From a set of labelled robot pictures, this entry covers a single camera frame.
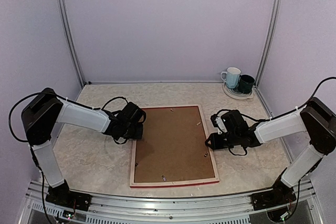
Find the white plate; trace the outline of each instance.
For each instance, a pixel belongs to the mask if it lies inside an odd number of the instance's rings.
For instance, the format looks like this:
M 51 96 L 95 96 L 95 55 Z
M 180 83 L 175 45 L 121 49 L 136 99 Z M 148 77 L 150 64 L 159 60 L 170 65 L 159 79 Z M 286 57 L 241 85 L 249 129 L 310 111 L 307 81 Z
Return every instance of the white plate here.
M 236 99 L 236 100 L 247 100 L 252 99 L 254 97 L 253 92 L 250 94 L 243 94 L 240 93 L 238 90 L 235 89 L 229 89 L 226 84 L 223 84 L 223 91 L 226 93 L 229 97 Z

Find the beige tabletop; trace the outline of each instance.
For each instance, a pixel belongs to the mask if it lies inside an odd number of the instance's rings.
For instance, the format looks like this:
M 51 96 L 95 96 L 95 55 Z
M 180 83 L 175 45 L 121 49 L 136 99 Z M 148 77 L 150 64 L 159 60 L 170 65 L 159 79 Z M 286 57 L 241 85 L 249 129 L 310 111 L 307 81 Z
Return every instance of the beige tabletop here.
M 195 105 L 202 107 L 209 133 L 215 132 L 210 116 L 220 109 L 239 109 L 254 118 L 266 118 L 256 96 L 238 101 L 228 97 L 220 83 L 155 83 L 86 85 L 78 102 L 102 106 L 107 100 L 124 96 L 140 107 Z M 113 101 L 107 110 L 124 107 Z M 198 197 L 241 193 L 271 186 L 289 165 L 280 140 L 248 148 L 247 156 L 233 156 L 228 150 L 215 151 L 220 182 L 183 188 L 131 189 L 131 141 L 117 145 L 110 136 L 65 125 L 54 151 L 71 189 L 108 195 L 138 197 Z M 243 153 L 240 147 L 234 152 Z

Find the metal pole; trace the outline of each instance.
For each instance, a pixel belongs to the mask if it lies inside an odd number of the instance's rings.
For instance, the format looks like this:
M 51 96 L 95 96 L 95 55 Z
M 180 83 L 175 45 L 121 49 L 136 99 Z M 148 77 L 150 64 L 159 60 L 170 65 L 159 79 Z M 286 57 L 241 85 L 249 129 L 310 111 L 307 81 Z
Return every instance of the metal pole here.
M 265 46 L 264 46 L 264 49 L 263 49 L 261 61 L 260 61 L 260 64 L 259 64 L 257 77 L 256 77 L 256 88 L 260 85 L 262 75 L 264 74 L 264 71 L 265 71 L 265 66 L 266 66 L 268 55 L 269 55 L 270 47 L 271 47 L 271 44 L 272 44 L 272 40 L 273 40 L 275 28 L 276 28 L 276 22 L 277 22 L 277 19 L 278 19 L 280 2 L 281 2 L 281 0 L 274 0 L 274 2 L 273 2 L 271 20 L 270 20 L 270 23 L 269 23 L 266 42 L 265 42 Z
M 79 81 L 79 84 L 83 88 L 84 85 L 86 84 L 85 78 L 83 71 L 80 67 L 79 60 L 76 54 L 75 46 L 74 46 L 74 40 L 72 39 L 71 31 L 70 31 L 70 26 L 69 26 L 69 21 L 68 21 L 68 16 L 67 16 L 67 10 L 65 6 L 65 0 L 57 0 L 58 1 L 58 7 L 59 7 L 59 12 L 61 14 L 61 20 L 63 24 L 63 29 L 65 33 L 65 37 L 67 39 L 67 43 L 69 46 L 69 51 L 71 55 L 71 60 L 73 63 L 73 66 L 75 68 L 76 76 Z

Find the lavender wall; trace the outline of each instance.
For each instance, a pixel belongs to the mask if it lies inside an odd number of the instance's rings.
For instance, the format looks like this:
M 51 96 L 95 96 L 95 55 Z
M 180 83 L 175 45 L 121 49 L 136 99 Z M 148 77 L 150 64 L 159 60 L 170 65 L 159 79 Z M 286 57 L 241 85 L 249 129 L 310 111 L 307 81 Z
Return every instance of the lavender wall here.
M 282 0 L 269 60 L 260 90 L 274 115 L 301 105 L 316 85 L 336 76 L 336 0 Z M 323 84 L 317 95 L 336 112 L 336 81 Z M 294 156 L 308 136 L 286 139 Z M 336 152 L 312 174 L 327 223 L 336 217 Z
M 0 31 L 0 222 L 14 223 L 29 182 L 38 172 L 27 144 L 9 133 L 9 110 L 23 96 L 44 87 L 70 98 L 80 87 L 56 0 L 0 0 Z M 20 137 L 24 137 L 22 108 L 13 118 Z
M 257 72 L 273 0 L 66 0 L 88 81 L 214 81 Z

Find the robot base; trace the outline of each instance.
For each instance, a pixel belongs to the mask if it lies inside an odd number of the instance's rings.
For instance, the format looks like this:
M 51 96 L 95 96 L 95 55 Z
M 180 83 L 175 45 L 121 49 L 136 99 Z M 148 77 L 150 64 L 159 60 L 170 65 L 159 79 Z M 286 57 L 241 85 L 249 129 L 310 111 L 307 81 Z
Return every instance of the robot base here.
M 67 182 L 55 188 L 49 187 L 46 201 L 75 210 L 88 211 L 92 196 L 89 194 L 70 191 Z
M 296 200 L 293 188 L 286 186 L 281 181 L 281 176 L 285 170 L 273 184 L 272 190 L 251 195 L 254 211 L 285 205 L 288 204 L 290 200 L 293 202 Z

